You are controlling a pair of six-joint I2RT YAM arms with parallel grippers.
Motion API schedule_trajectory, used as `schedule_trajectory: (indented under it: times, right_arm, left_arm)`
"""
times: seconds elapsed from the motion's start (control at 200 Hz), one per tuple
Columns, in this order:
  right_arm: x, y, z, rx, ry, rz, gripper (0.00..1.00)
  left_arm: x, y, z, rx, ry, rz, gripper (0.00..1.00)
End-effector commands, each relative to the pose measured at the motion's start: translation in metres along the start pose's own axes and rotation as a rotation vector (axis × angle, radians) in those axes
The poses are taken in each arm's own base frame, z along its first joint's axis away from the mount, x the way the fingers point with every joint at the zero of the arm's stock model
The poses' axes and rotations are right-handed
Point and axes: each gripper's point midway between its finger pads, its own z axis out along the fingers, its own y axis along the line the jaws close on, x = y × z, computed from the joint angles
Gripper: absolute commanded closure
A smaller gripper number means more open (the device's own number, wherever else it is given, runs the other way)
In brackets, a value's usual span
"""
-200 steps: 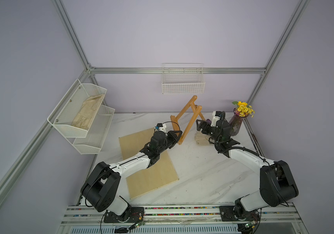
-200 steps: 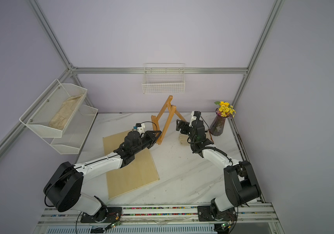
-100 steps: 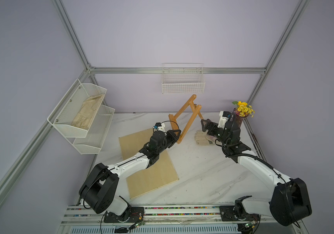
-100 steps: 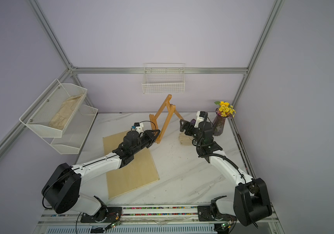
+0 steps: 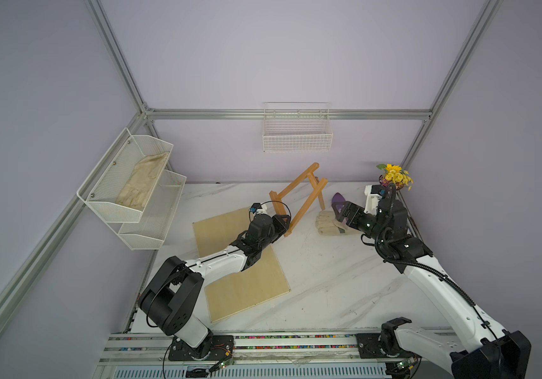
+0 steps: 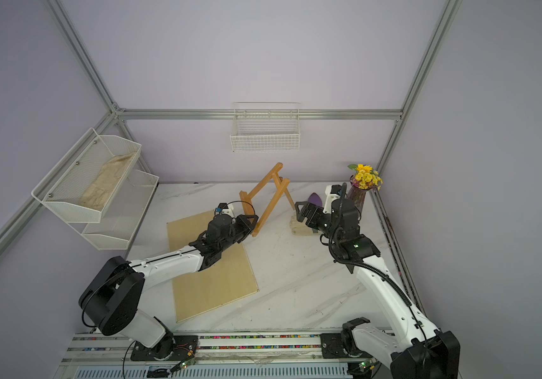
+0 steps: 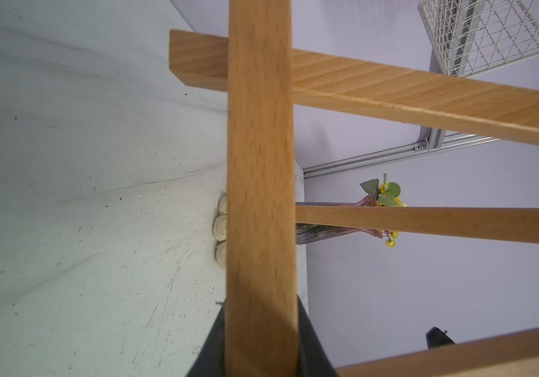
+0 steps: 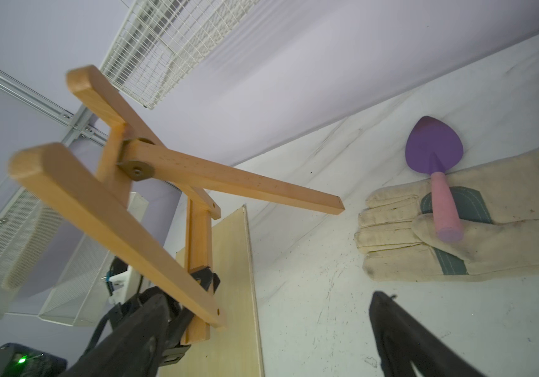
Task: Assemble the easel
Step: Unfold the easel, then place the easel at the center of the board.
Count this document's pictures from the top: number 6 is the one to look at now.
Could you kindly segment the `small wooden easel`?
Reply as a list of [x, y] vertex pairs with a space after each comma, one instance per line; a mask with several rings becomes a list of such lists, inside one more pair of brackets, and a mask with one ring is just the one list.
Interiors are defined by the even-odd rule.
[[283, 164], [277, 163], [253, 189], [239, 192], [244, 213], [247, 216], [258, 217], [252, 232], [253, 237], [260, 234], [280, 200], [287, 200], [291, 211], [295, 212], [295, 201], [288, 189], [291, 181], [282, 176], [282, 169]]

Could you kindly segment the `light plywood board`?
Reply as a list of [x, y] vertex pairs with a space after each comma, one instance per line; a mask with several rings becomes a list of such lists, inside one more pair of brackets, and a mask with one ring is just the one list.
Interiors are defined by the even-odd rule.
[[[213, 212], [207, 211], [169, 222], [167, 238], [170, 250], [178, 250], [195, 241], [207, 229], [212, 217]], [[223, 252], [221, 259], [212, 267], [173, 279], [172, 287], [178, 323], [259, 291], [250, 260], [241, 244]]]

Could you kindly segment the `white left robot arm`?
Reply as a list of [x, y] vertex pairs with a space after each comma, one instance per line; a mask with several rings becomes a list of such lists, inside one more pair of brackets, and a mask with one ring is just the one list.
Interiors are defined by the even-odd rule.
[[191, 353], [171, 329], [150, 314], [142, 298], [156, 287], [217, 263], [229, 248], [253, 234], [258, 216], [216, 214], [206, 229], [184, 247], [156, 257], [129, 261], [110, 258], [78, 300], [82, 321], [104, 336], [134, 342], [139, 360], [181, 360]]

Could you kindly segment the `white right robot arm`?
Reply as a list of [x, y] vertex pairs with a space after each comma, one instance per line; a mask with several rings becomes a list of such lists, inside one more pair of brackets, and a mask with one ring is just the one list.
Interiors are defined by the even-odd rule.
[[367, 353], [394, 378], [456, 378], [460, 342], [431, 322], [399, 286], [380, 250], [359, 227], [360, 212], [344, 197], [329, 208], [296, 203], [297, 220], [327, 238], [334, 262], [344, 265], [372, 295], [392, 329], [388, 335], [361, 317], [343, 326], [346, 352]]

